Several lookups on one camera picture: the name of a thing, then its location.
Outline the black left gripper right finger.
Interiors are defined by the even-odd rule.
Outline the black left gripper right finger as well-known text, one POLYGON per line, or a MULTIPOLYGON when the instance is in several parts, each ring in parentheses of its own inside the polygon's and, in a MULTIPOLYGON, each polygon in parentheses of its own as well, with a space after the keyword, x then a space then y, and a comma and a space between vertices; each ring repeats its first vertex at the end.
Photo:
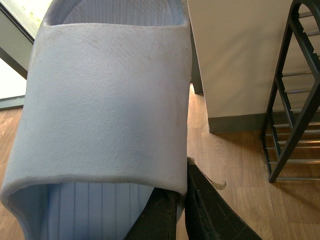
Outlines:
POLYGON ((187 195, 185 199, 185 227, 190 240, 260 240, 217 192, 225 185, 211 182, 187 158, 187 195))

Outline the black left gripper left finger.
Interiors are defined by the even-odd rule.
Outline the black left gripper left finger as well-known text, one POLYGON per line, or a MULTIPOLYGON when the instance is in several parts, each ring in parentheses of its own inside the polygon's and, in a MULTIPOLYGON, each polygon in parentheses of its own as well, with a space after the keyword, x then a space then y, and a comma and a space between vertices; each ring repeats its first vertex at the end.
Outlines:
POLYGON ((177 229, 178 194, 154 188, 126 240, 174 240, 177 229))

